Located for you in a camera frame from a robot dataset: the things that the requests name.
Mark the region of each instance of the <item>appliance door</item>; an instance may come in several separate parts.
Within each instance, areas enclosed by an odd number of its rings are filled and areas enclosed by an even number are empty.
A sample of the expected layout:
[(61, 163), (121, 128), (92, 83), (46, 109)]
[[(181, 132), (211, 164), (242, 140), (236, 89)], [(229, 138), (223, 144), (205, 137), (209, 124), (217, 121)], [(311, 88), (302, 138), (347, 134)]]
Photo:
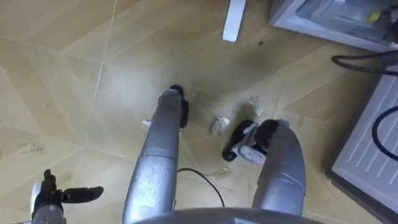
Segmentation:
[[(398, 65), (389, 70), (398, 71)], [(384, 75), (327, 172), (334, 184), (384, 223), (398, 220), (398, 162), (376, 147), (371, 128), (374, 120), (393, 106), (398, 106), (398, 77)], [(382, 144), (398, 155), (398, 113), (390, 114), (378, 133)]]
[(381, 13), (391, 7), (388, 1), (306, 0), (297, 15), (329, 29), (383, 42), (391, 18)]

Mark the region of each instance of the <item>black plastic part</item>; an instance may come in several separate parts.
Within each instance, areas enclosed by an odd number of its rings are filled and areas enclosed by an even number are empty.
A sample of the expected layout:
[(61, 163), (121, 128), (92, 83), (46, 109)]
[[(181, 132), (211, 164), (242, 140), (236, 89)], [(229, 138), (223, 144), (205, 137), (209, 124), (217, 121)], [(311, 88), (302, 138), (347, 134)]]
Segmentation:
[(62, 191), (57, 190), (56, 182), (57, 178), (51, 174), (51, 170), (47, 169), (44, 171), (44, 180), (42, 181), (40, 193), (37, 195), (35, 200), (32, 219), (34, 218), (36, 212), (46, 205), (56, 205), (63, 211), (61, 204)]
[(250, 127), (250, 125), (252, 125), (253, 123), (254, 123), (253, 121), (245, 120), (242, 121), (238, 125), (238, 127), (236, 127), (236, 129), (232, 133), (231, 137), (229, 138), (229, 141), (227, 142), (221, 153), (225, 161), (227, 162), (234, 161), (234, 159), (238, 156), (235, 152), (232, 151), (232, 148), (234, 147), (234, 145), (236, 145), (237, 143), (239, 143), (244, 139), (243, 131), (246, 128)]
[(181, 97), (184, 99), (184, 89), (183, 89), (181, 86), (179, 86), (179, 85), (172, 85), (172, 86), (170, 86), (169, 89), (171, 89), (171, 90), (176, 90), (176, 91), (181, 95)]
[(260, 124), (254, 134), (254, 141), (264, 149), (269, 147), (269, 141), (274, 136), (279, 126), (278, 121), (274, 119), (268, 119)]
[(189, 102), (184, 98), (184, 90), (179, 85), (170, 86), (171, 90), (176, 90), (182, 97), (181, 101), (181, 119), (180, 119), (180, 128), (185, 128), (188, 124), (188, 114), (189, 114)]
[(93, 187), (93, 188), (73, 188), (66, 189), (63, 192), (63, 203), (86, 203), (99, 198), (104, 192), (104, 188), (102, 187)]

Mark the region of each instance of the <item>metal leg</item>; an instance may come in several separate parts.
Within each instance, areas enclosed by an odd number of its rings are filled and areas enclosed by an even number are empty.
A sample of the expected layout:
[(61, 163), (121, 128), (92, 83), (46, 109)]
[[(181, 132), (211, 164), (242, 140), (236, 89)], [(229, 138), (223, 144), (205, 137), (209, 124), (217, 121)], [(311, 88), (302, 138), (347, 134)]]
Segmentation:
[(286, 125), (278, 125), (269, 142), (252, 208), (301, 215), (305, 168), (299, 140)]
[(182, 97), (166, 90), (149, 128), (131, 178), (123, 224), (172, 211), (178, 169), (178, 132)]

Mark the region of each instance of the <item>gray panel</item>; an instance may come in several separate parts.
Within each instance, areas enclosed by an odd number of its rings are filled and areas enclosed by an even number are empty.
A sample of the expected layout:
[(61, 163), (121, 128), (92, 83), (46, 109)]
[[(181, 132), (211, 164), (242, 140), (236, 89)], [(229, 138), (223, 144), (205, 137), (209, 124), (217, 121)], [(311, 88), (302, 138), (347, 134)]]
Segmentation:
[[(398, 66), (389, 70), (398, 70)], [(332, 171), (398, 213), (398, 162), (374, 145), (371, 127), (385, 110), (398, 105), (398, 78), (384, 75), (338, 156)], [(380, 140), (397, 154), (398, 114), (388, 116), (379, 127)]]

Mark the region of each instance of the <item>white plastic piece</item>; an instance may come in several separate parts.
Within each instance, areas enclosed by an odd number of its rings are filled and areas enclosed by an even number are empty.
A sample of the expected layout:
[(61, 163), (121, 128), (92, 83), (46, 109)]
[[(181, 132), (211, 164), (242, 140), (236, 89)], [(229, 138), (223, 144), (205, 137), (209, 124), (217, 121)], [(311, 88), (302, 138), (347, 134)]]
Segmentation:
[(388, 49), (389, 49), (389, 50), (398, 50), (398, 44), (396, 44), (396, 43), (394, 43), (394, 42), (391, 42), (391, 43), (388, 45)]
[(33, 214), (33, 211), (35, 209), (35, 201), (41, 190), (42, 190), (41, 182), (37, 182), (33, 185), (32, 195), (30, 195), (30, 214)]
[(223, 40), (235, 42), (238, 39), (246, 0), (230, 0), (226, 15)]
[(252, 123), (249, 127), (245, 128), (245, 129), (243, 130), (243, 134), (247, 134), (247, 133), (253, 131), (254, 128), (256, 128), (256, 127), (258, 127), (258, 126), (259, 126), (259, 123)]
[(242, 159), (256, 164), (264, 164), (267, 156), (250, 146), (234, 147), (232, 150)]

